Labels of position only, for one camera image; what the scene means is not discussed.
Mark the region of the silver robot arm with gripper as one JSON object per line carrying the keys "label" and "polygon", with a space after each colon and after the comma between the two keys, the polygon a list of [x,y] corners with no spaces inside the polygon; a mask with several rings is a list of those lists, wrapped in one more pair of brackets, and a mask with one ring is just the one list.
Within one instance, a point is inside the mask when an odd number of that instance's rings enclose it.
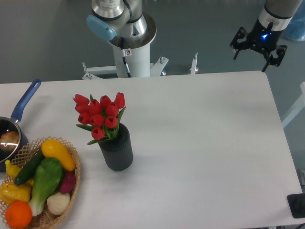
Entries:
{"label": "silver robot arm with gripper", "polygon": [[271,31],[283,31],[301,3],[302,0],[266,0],[258,21],[266,29],[271,23]]}

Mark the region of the silver robot arm blue cap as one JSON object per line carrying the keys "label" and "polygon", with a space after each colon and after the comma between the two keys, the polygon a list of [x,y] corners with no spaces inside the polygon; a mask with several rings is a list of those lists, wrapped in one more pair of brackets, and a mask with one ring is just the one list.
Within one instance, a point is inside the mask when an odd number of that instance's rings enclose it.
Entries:
{"label": "silver robot arm blue cap", "polygon": [[[122,63],[128,69],[126,57],[136,49],[150,49],[156,36],[152,17],[142,10],[141,0],[93,0],[92,14],[86,19],[89,29],[100,39],[108,41],[122,54]],[[252,30],[241,27],[230,46],[239,53],[251,49],[264,56],[268,66],[279,66],[287,46],[277,45],[279,37],[293,17],[285,0],[267,0]]]}

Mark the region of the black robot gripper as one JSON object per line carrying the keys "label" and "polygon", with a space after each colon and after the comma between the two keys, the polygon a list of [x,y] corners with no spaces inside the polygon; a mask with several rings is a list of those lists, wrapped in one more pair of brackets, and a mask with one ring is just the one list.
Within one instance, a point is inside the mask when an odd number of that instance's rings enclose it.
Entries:
{"label": "black robot gripper", "polygon": [[233,59],[237,58],[239,51],[251,49],[262,52],[266,60],[262,72],[265,72],[269,66],[280,66],[287,50],[286,45],[277,46],[282,33],[283,30],[274,31],[273,27],[269,27],[269,24],[266,27],[263,26],[258,19],[249,33],[244,27],[240,27],[230,43],[230,47],[235,50]]}

